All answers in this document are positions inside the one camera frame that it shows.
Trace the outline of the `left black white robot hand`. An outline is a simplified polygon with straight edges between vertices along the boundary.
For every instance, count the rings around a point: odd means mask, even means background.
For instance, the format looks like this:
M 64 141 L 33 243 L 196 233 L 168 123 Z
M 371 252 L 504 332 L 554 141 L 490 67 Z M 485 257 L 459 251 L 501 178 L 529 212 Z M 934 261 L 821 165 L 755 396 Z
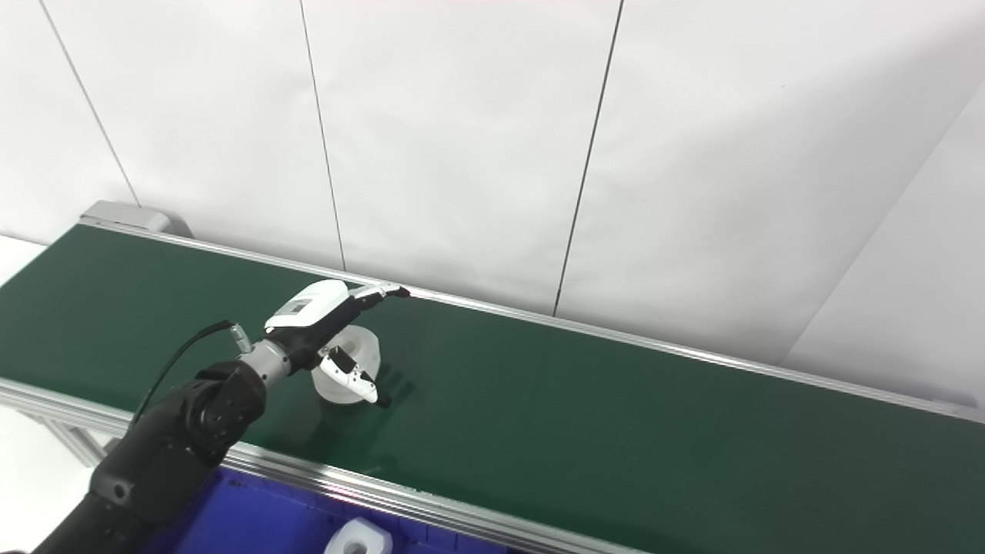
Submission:
M 354 322 L 390 297 L 408 298 L 409 290 L 390 282 L 355 289 L 341 280 L 314 282 L 267 320 L 263 338 L 285 355 L 291 372 L 311 372 L 321 399 L 386 408 L 390 397 L 376 382 L 382 364 L 379 338 Z

